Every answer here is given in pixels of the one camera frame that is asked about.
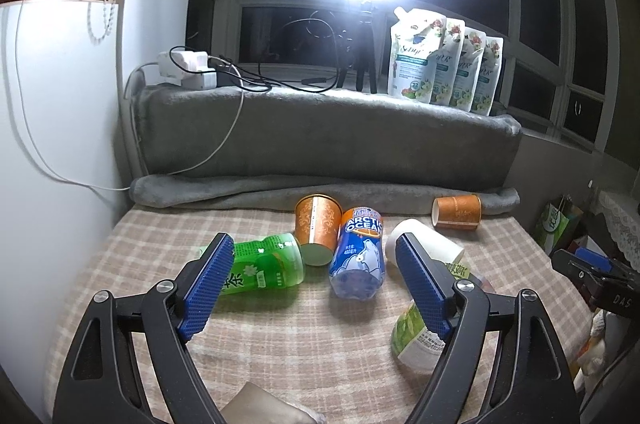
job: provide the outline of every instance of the blue gripper pad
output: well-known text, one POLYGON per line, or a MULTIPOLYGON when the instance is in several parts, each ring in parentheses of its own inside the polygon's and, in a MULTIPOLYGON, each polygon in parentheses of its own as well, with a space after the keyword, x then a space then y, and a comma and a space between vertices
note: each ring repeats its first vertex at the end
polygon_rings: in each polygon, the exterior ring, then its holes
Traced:
POLYGON ((234 241, 225 236, 184 297, 184 317, 178 333, 185 341, 190 341, 194 334, 204 330, 233 264, 234 241))
POLYGON ((446 297, 429 271, 423 267, 416 256, 414 245, 405 234, 396 241, 396 261, 425 326, 446 341, 453 330, 448 320, 446 297))
POLYGON ((609 258, 584 247, 578 247, 575 251, 575 257, 582 261, 586 261, 589 265, 596 267, 599 271, 607 274, 613 269, 613 265, 609 258))

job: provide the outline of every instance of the metal screw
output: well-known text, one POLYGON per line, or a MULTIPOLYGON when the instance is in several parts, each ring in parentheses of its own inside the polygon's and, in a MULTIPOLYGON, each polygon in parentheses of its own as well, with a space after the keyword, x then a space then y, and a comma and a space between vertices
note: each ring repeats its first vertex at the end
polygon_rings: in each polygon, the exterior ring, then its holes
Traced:
POLYGON ((522 297, 525 301, 538 301, 538 295, 533 290, 523 290, 522 297))
POLYGON ((94 295, 94 301, 96 303, 102 303, 109 299, 109 293, 106 290, 101 290, 100 292, 96 292, 94 295))
POLYGON ((169 292, 173 288, 174 282, 169 280, 161 281, 158 283, 158 285, 156 285, 156 290, 162 294, 164 294, 165 292, 169 292))
POLYGON ((461 279, 458 283, 458 288, 462 290, 462 292, 471 292, 476 286, 471 283, 468 279, 461 279))

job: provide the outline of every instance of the gray cushion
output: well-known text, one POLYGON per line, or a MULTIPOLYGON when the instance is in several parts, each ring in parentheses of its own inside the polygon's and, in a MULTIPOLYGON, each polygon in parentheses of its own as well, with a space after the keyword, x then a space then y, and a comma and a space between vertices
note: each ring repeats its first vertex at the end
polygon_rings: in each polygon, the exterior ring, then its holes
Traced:
MULTIPOLYGON (((149 174, 204 160, 236 115, 233 87, 188 91, 147 87, 135 123, 149 174)), ((187 177, 331 177, 462 191, 502 187, 518 150, 520 124, 457 109, 365 95, 275 88, 246 94, 233 134, 187 177)))

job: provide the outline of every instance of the gray blanket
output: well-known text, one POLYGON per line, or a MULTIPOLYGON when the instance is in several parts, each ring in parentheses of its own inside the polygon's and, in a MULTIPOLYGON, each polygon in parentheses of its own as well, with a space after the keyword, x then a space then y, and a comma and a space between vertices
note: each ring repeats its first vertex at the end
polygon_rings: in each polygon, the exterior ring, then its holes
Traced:
MULTIPOLYGON (((379 184, 322 177, 215 177, 190 179, 151 175, 131 185, 133 201, 148 207, 190 209, 271 209, 293 211, 300 198, 329 195, 344 209, 366 205, 384 214, 430 214, 434 198, 466 191, 430 185, 379 184)), ((482 213, 508 213, 520 203, 515 189, 479 193, 482 213)))
POLYGON ((485 214, 519 203, 501 190, 518 151, 520 124, 454 108, 346 90, 247 93, 238 124, 225 137, 239 91, 152 86, 134 102, 140 155, 149 176, 131 198, 149 207, 291 211, 311 193, 344 208, 429 214, 436 197, 480 192, 485 214))

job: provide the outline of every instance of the laundry detergent pouch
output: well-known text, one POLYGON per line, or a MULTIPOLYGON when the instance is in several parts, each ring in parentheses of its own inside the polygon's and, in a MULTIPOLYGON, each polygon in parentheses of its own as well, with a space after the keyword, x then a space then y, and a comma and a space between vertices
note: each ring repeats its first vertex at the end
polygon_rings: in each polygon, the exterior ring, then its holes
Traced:
POLYGON ((447 18, 430 10, 405 12, 401 7, 395 14, 399 22, 391 28, 388 93, 429 103, 436 72, 429 56, 442 47, 447 18))
POLYGON ((458 64, 456 79, 453 83, 453 93, 449 101, 450 106, 464 111, 471 111, 471 103, 476 93, 476 84, 478 83, 485 42, 486 34, 484 32, 468 27, 465 29, 460 63, 458 64))
POLYGON ((442 48, 430 55, 430 62, 436 65, 431 104, 448 106, 453 93, 460 54, 465 37, 465 22, 459 19, 447 19, 447 30, 442 48))
POLYGON ((495 89, 498 86, 502 69, 502 47, 504 39, 486 38, 476 93, 471 105, 471 112, 488 117, 494 103, 495 89))
POLYGON ((340 298, 371 299, 385 279, 382 217, 369 207, 355 207, 342 216, 338 248, 329 279, 340 298))

